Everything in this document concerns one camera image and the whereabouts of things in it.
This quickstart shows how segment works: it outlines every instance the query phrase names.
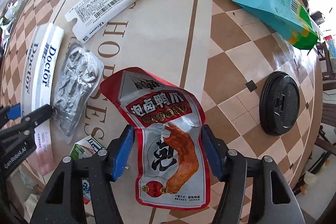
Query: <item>green and white package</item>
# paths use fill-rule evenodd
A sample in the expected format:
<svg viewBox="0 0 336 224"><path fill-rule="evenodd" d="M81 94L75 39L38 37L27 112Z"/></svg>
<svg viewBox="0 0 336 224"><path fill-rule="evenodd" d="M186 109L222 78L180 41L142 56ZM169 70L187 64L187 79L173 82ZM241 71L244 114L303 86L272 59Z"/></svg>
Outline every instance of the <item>green and white package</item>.
<svg viewBox="0 0 336 224"><path fill-rule="evenodd" d="M95 138L89 135L74 144L71 149L70 156L74 160L88 158L101 149L104 149L104 147L98 143ZM88 204L91 200L89 179L83 179L82 186L84 204Z"/></svg>

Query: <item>blue plastic bag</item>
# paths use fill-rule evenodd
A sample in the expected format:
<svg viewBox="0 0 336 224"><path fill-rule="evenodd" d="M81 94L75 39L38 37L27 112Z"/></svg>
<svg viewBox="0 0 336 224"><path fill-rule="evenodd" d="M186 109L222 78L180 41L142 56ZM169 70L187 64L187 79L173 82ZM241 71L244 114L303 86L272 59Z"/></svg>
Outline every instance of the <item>blue plastic bag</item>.
<svg viewBox="0 0 336 224"><path fill-rule="evenodd" d="M271 26L294 47L310 50L317 43L305 8L297 0L232 0Z"/></svg>

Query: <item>black cup lid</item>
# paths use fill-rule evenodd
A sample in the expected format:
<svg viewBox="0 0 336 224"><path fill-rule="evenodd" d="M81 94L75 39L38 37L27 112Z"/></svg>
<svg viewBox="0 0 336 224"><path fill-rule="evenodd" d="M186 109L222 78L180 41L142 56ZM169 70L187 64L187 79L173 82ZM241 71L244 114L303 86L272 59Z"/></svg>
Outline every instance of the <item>black cup lid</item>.
<svg viewBox="0 0 336 224"><path fill-rule="evenodd" d="M299 114L300 94L295 80L287 73L270 74L263 87L259 116L263 130L273 136L290 131Z"/></svg>

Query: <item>screw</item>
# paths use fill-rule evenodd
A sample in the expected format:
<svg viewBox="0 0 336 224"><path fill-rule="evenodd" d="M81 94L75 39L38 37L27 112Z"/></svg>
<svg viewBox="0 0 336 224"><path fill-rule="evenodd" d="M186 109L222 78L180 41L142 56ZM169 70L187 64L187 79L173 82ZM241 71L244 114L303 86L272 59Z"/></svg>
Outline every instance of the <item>screw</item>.
<svg viewBox="0 0 336 224"><path fill-rule="evenodd" d="M234 149L230 149L228 151L228 153L229 153L230 156L237 156L237 154L238 154L238 152L236 150L234 150Z"/></svg>
<svg viewBox="0 0 336 224"><path fill-rule="evenodd" d="M107 154L107 151L105 149L101 149L101 150L98 151L98 155L101 156L101 157L105 156L106 154Z"/></svg>
<svg viewBox="0 0 336 224"><path fill-rule="evenodd" d="M265 157L264 157L264 160L265 160L266 162L272 162L272 161L273 161L273 159L272 159L271 156L265 156Z"/></svg>
<svg viewBox="0 0 336 224"><path fill-rule="evenodd" d="M70 162L71 161L71 157L70 156L65 156L64 158L63 158L63 162L65 163L65 164L67 164L68 162Z"/></svg>

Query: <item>blue gripper pad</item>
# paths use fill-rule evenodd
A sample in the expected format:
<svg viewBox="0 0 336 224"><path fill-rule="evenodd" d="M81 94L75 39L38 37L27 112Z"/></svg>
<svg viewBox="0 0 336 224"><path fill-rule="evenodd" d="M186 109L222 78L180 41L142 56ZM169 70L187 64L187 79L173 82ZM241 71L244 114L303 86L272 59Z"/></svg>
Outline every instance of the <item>blue gripper pad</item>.
<svg viewBox="0 0 336 224"><path fill-rule="evenodd" d="M119 137L119 150L115 154L114 166L111 174L113 181L116 181L118 177L123 174L128 156L131 153L133 147L134 138L134 127L128 125Z"/></svg>
<svg viewBox="0 0 336 224"><path fill-rule="evenodd" d="M216 178L219 179L219 181L222 181L223 162L215 147L214 142L216 138L207 124L202 127L201 139L202 139L202 145L205 151L205 155L207 156L212 173L214 174Z"/></svg>
<svg viewBox="0 0 336 224"><path fill-rule="evenodd" d="M21 116L21 105L20 103L13 105L7 113L7 118L9 120L16 120Z"/></svg>

